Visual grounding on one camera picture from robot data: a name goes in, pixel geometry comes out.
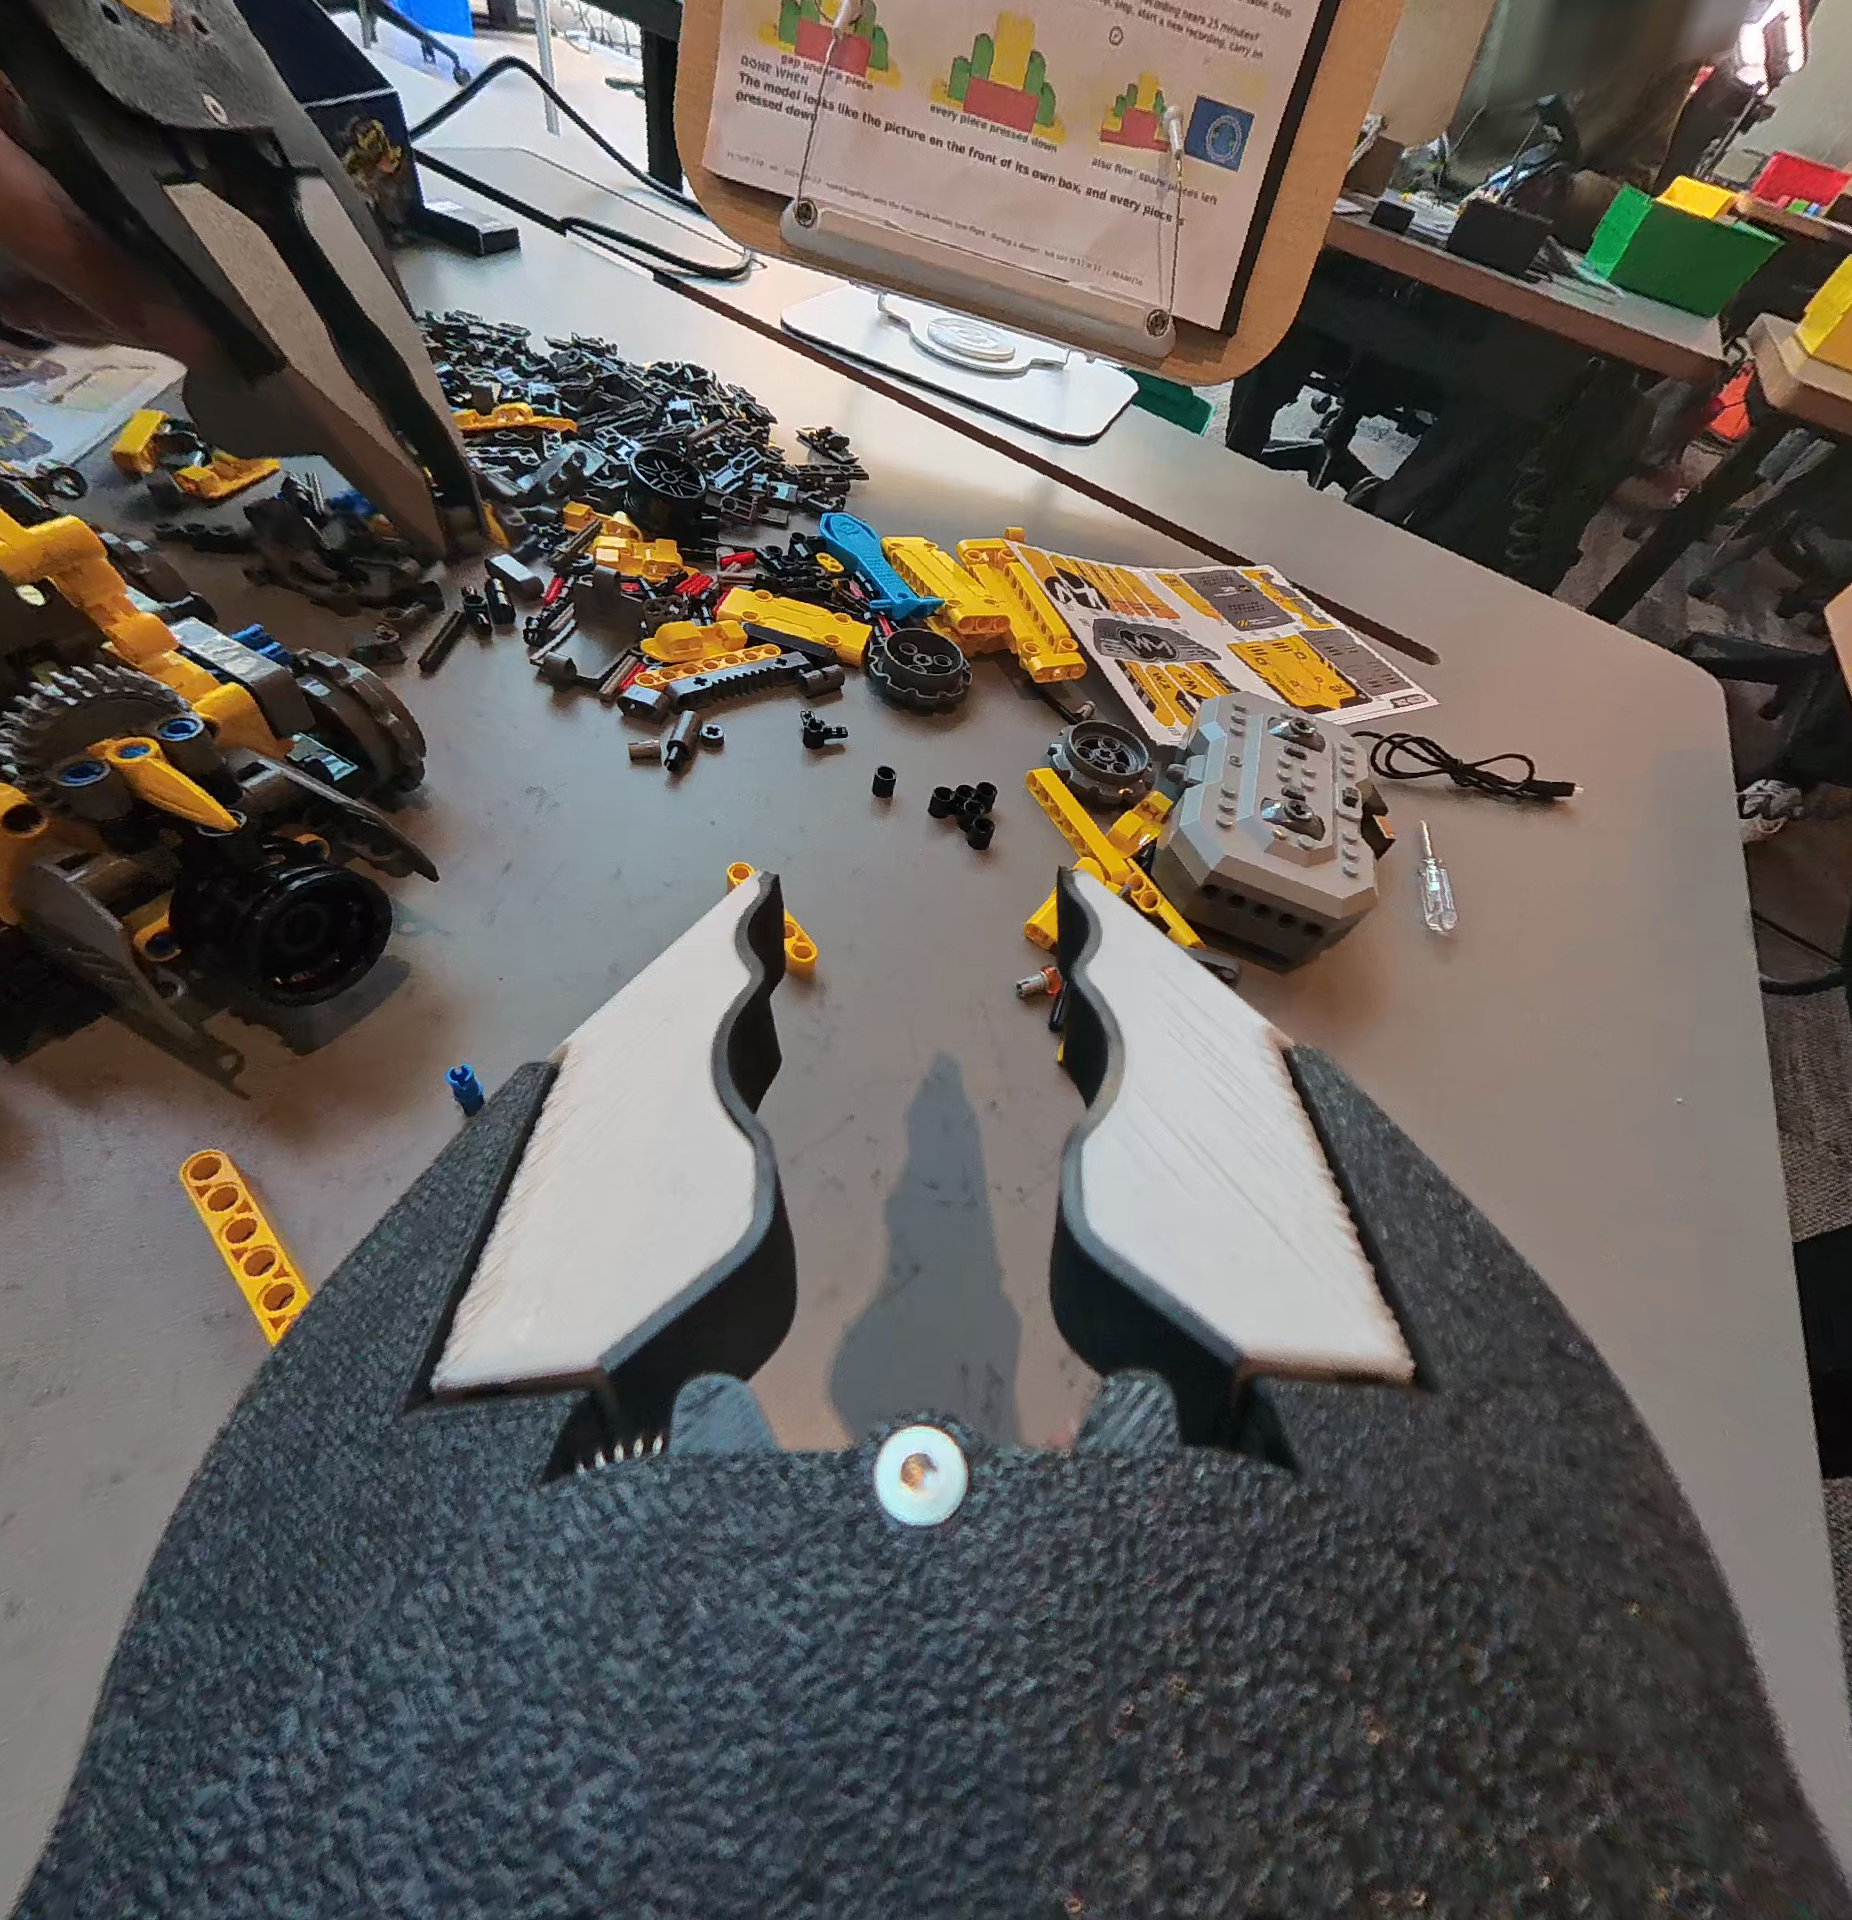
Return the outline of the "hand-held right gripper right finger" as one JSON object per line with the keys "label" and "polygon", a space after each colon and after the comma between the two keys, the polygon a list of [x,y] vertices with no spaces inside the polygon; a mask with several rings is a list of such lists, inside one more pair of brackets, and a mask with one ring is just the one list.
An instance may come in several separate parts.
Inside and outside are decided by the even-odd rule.
{"label": "hand-held right gripper right finger", "polygon": [[1416,1382],[1416,1356],[1297,1089],[1288,1036],[1113,887],[1055,883],[1060,1151],[1051,1301],[1097,1372],[1181,1418],[1257,1378]]}

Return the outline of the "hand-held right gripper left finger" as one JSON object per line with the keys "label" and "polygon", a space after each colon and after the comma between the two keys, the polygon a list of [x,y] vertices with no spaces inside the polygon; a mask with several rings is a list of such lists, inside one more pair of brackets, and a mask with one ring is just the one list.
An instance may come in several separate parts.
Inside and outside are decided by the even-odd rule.
{"label": "hand-held right gripper left finger", "polygon": [[774,1352],[797,1253],[758,1108],[784,918],[777,875],[744,875],[556,1049],[434,1397],[577,1386],[608,1418],[669,1418],[692,1378]]}

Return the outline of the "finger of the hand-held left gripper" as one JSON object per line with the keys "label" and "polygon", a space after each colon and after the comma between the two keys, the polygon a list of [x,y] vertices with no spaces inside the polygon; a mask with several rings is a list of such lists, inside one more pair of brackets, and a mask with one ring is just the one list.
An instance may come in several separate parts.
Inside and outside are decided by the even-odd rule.
{"label": "finger of the hand-held left gripper", "polygon": [[440,550],[412,533],[362,481],[399,477],[380,466],[351,410],[360,392],[337,364],[311,300],[275,237],[242,207],[203,183],[168,183],[162,237],[172,261],[201,287],[214,318],[221,360],[186,379],[186,404],[208,436],[236,452],[321,458],[380,508],[414,547],[433,559]]}
{"label": "finger of the hand-held left gripper", "polygon": [[362,481],[414,541],[440,550],[486,542],[479,479],[433,367],[419,320],[369,235],[357,195],[325,170],[290,187],[292,270],[360,399],[357,419],[399,477]]}

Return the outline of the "long yellow holed beam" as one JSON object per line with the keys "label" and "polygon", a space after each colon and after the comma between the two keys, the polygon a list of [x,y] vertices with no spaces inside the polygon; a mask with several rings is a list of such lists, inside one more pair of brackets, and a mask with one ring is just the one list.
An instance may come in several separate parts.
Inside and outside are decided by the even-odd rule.
{"label": "long yellow holed beam", "polygon": [[177,1180],[268,1344],[279,1346],[310,1302],[311,1286],[268,1216],[258,1189],[217,1147],[192,1151],[179,1164]]}

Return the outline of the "yellow beam assembly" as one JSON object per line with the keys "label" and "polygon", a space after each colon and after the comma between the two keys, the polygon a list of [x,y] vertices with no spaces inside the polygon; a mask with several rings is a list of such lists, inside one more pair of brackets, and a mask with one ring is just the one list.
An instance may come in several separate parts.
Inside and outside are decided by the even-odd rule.
{"label": "yellow beam assembly", "polygon": [[[1158,845],[1164,831],[1171,802],[1162,794],[1140,798],[1110,827],[1104,827],[1054,766],[1027,771],[1025,789],[1040,809],[1054,821],[1066,845],[1075,851],[1075,875],[1104,881],[1119,900],[1127,900],[1137,914],[1199,961],[1209,973],[1222,978],[1227,984],[1237,984],[1240,961],[1224,955],[1202,941],[1198,930],[1156,884],[1150,869],[1140,858],[1149,848]],[[1055,955],[1059,889],[1041,901],[1035,915],[1023,925],[1023,932],[1046,955]],[[1048,1026],[1060,1032],[1068,999],[1055,962],[1044,962],[1044,971],[1029,982],[1023,980],[1015,992],[1025,999],[1041,986],[1054,1000]]]}

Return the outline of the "yellow toy vehicle model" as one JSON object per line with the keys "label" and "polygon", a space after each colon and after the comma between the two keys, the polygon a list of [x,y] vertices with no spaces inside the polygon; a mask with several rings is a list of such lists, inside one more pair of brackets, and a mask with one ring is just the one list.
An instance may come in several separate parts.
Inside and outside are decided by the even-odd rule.
{"label": "yellow toy vehicle model", "polygon": [[0,1059],[113,1019],[217,1083],[376,978],[427,771],[370,666],[226,633],[139,542],[0,481]]}

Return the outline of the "grey desk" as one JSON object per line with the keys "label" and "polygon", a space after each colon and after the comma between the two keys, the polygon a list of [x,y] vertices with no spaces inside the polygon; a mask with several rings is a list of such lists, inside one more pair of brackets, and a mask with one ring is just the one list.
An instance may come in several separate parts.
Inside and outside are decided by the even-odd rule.
{"label": "grey desk", "polygon": [[[1342,946],[1242,986],[1322,1046],[1560,1291],[1681,1475],[1747,1624],[1825,1837],[1852,1874],[1852,1720],[1784,1204],[1721,690],[1646,640],[1192,444],[1158,419],[1077,458],[1005,452],[601,253],[399,256],[412,301],[732,377],[860,448],[860,510],[957,541],[1025,528],[1097,559],[1268,561],[1409,642],[1421,725],[1520,750],[1555,811],[1412,786],[1385,894]],[[774,997],[765,1125],[797,1233],[797,1326],[757,1393],[791,1444],[910,1405],[997,1437],[1071,1435],[1092,1378],[1048,1310],[1055,1157],[1077,1112],[1010,993],[1060,841],[1023,794],[1054,713],[975,673],[942,720],[850,690],[847,745],[806,756],[787,704],[731,721],[680,782],[563,704],[512,640],[405,678],[431,736],[384,973],[314,1051],[242,1034],[233,1089],[101,1019],[0,1059],[0,1915],[68,1788],[149,1553],[268,1356],[177,1188],[219,1144],[310,1279],[458,1134],[445,1070],[488,1089],[543,1057],[722,889],[780,870],[817,934]],[[870,794],[877,764],[896,795]],[[993,782],[971,850],[928,811]],[[1458,932],[1421,922],[1433,829]]]}

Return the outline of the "dark blue kit box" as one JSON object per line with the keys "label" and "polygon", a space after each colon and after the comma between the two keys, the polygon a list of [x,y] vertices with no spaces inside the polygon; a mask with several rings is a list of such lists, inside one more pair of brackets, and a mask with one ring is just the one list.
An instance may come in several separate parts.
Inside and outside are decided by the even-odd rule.
{"label": "dark blue kit box", "polygon": [[243,22],[275,60],[360,188],[382,235],[412,237],[419,172],[397,89],[317,1],[239,1]]}

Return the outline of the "pile of mixed coloured pieces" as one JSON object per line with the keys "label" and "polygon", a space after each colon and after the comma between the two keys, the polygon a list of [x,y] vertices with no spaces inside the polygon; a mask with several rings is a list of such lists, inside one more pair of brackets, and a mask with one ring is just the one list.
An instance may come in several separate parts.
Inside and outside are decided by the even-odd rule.
{"label": "pile of mixed coloured pieces", "polygon": [[840,696],[884,620],[823,541],[866,466],[836,424],[774,436],[747,392],[712,383],[669,404],[577,419],[520,404],[460,414],[486,452],[498,547],[449,570],[384,511],[311,470],[208,458],[182,417],[142,412],[113,445],[142,495],[120,541],[128,581],[221,678],[243,657],[304,687],[334,778],[405,671],[512,640],[531,678],[638,725],[720,742],[713,713],[780,691]]}

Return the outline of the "grey battery box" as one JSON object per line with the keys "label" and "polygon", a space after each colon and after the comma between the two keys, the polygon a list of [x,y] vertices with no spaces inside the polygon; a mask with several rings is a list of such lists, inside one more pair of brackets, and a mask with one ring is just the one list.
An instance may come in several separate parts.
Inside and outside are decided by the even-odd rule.
{"label": "grey battery box", "polygon": [[1375,909],[1394,834],[1362,739],[1230,691],[1202,700],[1162,783],[1150,875],[1199,934],[1292,973]]}

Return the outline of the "grey gear rack beam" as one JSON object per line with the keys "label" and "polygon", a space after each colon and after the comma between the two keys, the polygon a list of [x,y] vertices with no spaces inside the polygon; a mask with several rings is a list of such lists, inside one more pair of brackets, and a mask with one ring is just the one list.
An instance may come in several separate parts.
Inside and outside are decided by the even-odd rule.
{"label": "grey gear rack beam", "polygon": [[806,653],[760,653],[722,667],[686,673],[661,685],[648,685],[635,674],[617,696],[621,714],[638,721],[669,721],[688,710],[707,710],[747,699],[757,691],[791,687],[806,696],[840,691],[845,667],[834,658],[811,658]]}

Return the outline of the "dark grey sprocket wheel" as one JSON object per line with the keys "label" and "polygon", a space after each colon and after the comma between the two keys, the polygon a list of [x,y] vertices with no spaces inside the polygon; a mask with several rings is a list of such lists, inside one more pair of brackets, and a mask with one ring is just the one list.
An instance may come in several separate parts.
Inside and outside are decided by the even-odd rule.
{"label": "dark grey sprocket wheel", "polygon": [[875,633],[863,671],[884,704],[904,710],[954,710],[971,687],[971,666],[960,642],[918,626]]}
{"label": "dark grey sprocket wheel", "polygon": [[1068,725],[1046,747],[1068,790],[1088,808],[1124,809],[1156,789],[1156,763],[1144,734],[1110,720]]}

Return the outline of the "blue brick separator tool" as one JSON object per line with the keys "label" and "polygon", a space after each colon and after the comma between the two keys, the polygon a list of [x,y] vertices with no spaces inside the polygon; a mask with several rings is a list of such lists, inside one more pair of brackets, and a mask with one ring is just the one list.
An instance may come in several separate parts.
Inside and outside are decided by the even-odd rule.
{"label": "blue brick separator tool", "polygon": [[927,620],[942,598],[914,589],[884,553],[882,535],[863,516],[832,510],[817,520],[817,544],[860,585],[872,613],[901,626]]}

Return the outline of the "yellow sticker sheet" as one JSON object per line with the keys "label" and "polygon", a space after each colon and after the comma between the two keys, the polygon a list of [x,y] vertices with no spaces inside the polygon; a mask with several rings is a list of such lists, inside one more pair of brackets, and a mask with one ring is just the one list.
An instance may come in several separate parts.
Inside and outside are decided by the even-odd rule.
{"label": "yellow sticker sheet", "polygon": [[1378,727],[1436,694],[1271,566],[1145,569],[1008,542],[1088,671],[1152,743],[1249,694],[1315,725]]}

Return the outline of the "yellow stacked beam frame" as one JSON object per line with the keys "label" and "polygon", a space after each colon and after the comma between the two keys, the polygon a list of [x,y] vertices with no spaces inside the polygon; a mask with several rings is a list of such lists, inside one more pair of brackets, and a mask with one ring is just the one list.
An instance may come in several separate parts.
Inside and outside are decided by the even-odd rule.
{"label": "yellow stacked beam frame", "polygon": [[1006,538],[960,541],[949,554],[918,535],[882,541],[884,559],[936,606],[927,626],[973,657],[1010,657],[1035,685],[1066,685],[1086,674],[1079,644],[1035,570]]}

